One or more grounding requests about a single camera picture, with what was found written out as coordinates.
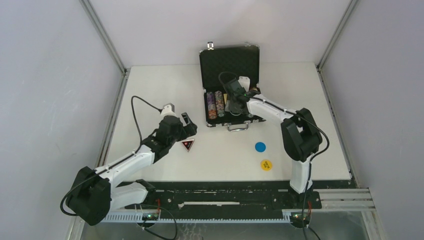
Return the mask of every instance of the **metal latch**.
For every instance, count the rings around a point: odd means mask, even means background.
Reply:
[[[207,42],[207,49],[208,50],[214,50],[214,42],[213,41]]]

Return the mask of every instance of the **white wall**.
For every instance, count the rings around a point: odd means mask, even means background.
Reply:
[[[126,67],[199,64],[246,41],[262,63],[318,64],[350,0],[92,0]]]
[[[422,239],[424,1],[361,1],[324,76],[388,239]]]
[[[121,74],[77,0],[0,3],[0,239],[64,239]]]

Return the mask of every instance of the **triangular object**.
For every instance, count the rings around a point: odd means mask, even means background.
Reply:
[[[190,149],[192,148],[194,142],[195,142],[194,139],[187,139],[182,141],[181,143],[184,146],[184,148],[187,150],[187,152],[190,152]]]

